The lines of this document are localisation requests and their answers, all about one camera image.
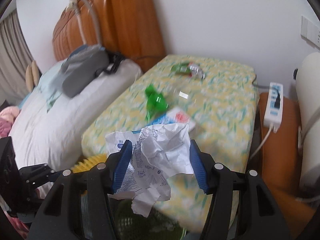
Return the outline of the white paper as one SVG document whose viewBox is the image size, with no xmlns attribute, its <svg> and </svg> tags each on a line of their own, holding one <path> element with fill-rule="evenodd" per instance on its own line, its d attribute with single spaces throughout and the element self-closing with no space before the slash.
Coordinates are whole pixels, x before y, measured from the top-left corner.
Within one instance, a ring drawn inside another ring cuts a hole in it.
<svg viewBox="0 0 320 240">
<path fill-rule="evenodd" d="M 107 152 L 119 152 L 126 140 L 132 143 L 132 151 L 114 198 L 132 199 L 133 213 L 148 217 L 154 204 L 170 200 L 169 178 L 194 172 L 189 157 L 189 124 L 157 124 L 140 132 L 112 132 L 105 137 Z"/>
</svg>

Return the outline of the green snack pouch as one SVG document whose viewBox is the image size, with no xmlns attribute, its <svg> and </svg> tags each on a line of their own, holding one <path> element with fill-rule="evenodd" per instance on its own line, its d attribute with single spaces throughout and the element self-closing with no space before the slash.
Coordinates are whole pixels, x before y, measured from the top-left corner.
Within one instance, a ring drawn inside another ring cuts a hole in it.
<svg viewBox="0 0 320 240">
<path fill-rule="evenodd" d="M 164 95 L 161 92 L 158 92 L 152 84 L 146 87 L 145 96 L 147 98 L 146 121 L 150 121 L 154 116 L 167 111 L 169 108 L 169 104 Z"/>
</svg>

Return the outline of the green mesh trash basket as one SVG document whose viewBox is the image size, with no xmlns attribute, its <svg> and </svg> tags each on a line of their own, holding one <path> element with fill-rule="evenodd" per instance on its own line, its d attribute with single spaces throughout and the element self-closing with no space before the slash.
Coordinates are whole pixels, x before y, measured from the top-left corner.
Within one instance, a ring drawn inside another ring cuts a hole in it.
<svg viewBox="0 0 320 240">
<path fill-rule="evenodd" d="M 110 200 L 112 215 L 121 239 L 182 239 L 186 230 L 179 223 L 152 208 L 149 216 L 135 214 L 132 200 Z"/>
</svg>

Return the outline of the white pillow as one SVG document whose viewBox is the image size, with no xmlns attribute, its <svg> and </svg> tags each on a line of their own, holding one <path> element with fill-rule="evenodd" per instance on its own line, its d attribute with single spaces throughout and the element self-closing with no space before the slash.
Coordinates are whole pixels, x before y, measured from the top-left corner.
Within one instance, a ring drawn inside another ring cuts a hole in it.
<svg viewBox="0 0 320 240">
<path fill-rule="evenodd" d="M 59 171 L 75 165 L 82 155 L 84 131 L 142 75 L 138 64 L 124 60 L 116 74 L 101 74 L 72 99 L 55 93 L 50 106 L 49 84 L 61 64 L 56 63 L 41 76 L 12 126 L 9 135 L 18 168 L 48 164 Z"/>
</svg>

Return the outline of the yellow round plastic lid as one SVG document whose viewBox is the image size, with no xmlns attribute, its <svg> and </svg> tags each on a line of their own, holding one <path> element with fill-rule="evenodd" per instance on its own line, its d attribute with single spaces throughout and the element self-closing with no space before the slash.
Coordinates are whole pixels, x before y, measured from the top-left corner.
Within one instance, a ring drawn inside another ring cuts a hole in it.
<svg viewBox="0 0 320 240">
<path fill-rule="evenodd" d="M 97 154 L 85 158 L 84 160 L 78 162 L 74 165 L 71 170 L 73 173 L 80 173 L 89 171 L 91 168 L 95 167 L 99 163 L 104 163 L 107 160 L 107 154 Z"/>
</svg>

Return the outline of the white power strip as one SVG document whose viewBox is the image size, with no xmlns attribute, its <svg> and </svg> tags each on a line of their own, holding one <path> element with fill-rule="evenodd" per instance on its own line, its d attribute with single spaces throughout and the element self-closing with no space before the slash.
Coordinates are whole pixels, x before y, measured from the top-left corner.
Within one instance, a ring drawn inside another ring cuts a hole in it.
<svg viewBox="0 0 320 240">
<path fill-rule="evenodd" d="M 271 82 L 267 96 L 263 125 L 264 127 L 271 127 L 274 133 L 278 131 L 282 122 L 283 102 L 283 85 Z"/>
</svg>

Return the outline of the beige striped curtain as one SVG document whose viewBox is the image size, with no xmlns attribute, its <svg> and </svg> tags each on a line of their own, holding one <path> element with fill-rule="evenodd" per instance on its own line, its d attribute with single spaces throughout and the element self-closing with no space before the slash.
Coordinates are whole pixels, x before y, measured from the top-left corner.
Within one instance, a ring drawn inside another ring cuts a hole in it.
<svg viewBox="0 0 320 240">
<path fill-rule="evenodd" d="M 1 92 L 11 105 L 28 94 L 25 72 L 33 60 L 14 10 L 1 22 Z"/>
</svg>

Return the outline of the yellow floral tablecloth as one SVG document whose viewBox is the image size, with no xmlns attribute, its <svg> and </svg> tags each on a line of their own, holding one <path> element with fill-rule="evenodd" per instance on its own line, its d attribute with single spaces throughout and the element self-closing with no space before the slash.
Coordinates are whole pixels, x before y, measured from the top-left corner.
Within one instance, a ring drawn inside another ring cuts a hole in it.
<svg viewBox="0 0 320 240">
<path fill-rule="evenodd" d="M 250 66 L 207 57 L 169 55 L 111 103 L 82 135 L 86 157 L 107 153 L 105 137 L 147 122 L 145 89 L 153 85 L 171 107 L 195 120 L 191 137 L 202 152 L 230 170 L 246 170 L 259 101 Z"/>
</svg>

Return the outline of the blue white milk carton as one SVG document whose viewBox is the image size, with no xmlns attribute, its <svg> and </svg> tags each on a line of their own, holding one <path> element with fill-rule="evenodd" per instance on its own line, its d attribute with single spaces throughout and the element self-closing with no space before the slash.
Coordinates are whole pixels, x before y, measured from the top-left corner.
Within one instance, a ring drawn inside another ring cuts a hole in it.
<svg viewBox="0 0 320 240">
<path fill-rule="evenodd" d="M 200 125 L 180 107 L 174 107 L 168 110 L 166 113 L 149 122 L 147 126 L 167 125 L 174 123 L 189 124 L 189 132 L 200 129 Z"/>
</svg>

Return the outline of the clear plastic bag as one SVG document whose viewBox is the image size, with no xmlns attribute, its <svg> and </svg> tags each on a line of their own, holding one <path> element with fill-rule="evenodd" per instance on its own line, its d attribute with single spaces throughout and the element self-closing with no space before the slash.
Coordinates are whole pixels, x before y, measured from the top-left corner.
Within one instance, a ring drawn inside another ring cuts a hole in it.
<svg viewBox="0 0 320 240">
<path fill-rule="evenodd" d="M 180 107 L 194 120 L 202 123 L 212 113 L 212 95 L 208 87 L 201 82 L 176 81 L 163 89 L 169 108 Z"/>
</svg>

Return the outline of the green foil wrapper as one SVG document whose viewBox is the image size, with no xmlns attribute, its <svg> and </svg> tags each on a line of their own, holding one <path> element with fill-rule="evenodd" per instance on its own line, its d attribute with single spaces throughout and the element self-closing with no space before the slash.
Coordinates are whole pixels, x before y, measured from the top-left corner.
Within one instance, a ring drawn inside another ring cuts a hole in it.
<svg viewBox="0 0 320 240">
<path fill-rule="evenodd" d="M 171 72 L 175 74 L 187 75 L 196 79 L 205 79 L 206 74 L 202 68 L 193 62 L 179 62 L 172 66 Z"/>
</svg>

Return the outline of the brown wooden headboard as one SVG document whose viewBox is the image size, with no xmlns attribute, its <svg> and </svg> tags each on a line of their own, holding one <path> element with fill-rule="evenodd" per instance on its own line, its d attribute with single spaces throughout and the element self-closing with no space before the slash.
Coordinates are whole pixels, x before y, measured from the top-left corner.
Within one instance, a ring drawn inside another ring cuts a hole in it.
<svg viewBox="0 0 320 240">
<path fill-rule="evenodd" d="M 120 52 L 147 72 L 167 53 L 153 0 L 88 0 L 95 10 L 102 45 Z M 78 0 L 83 32 L 88 45 L 97 43 L 93 20 L 84 2 Z M 76 15 L 64 9 L 53 31 L 53 51 L 57 61 L 83 45 Z"/>
</svg>

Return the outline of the white wall socket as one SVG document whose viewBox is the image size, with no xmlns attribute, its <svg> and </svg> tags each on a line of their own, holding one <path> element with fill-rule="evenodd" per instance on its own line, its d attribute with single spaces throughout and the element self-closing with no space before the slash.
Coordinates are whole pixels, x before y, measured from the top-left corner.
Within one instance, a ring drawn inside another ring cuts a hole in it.
<svg viewBox="0 0 320 240">
<path fill-rule="evenodd" d="M 319 45 L 320 45 L 319 27 L 317 27 L 315 24 L 313 24 L 310 20 L 308 20 L 304 16 L 301 17 L 300 35 L 319 48 Z"/>
</svg>

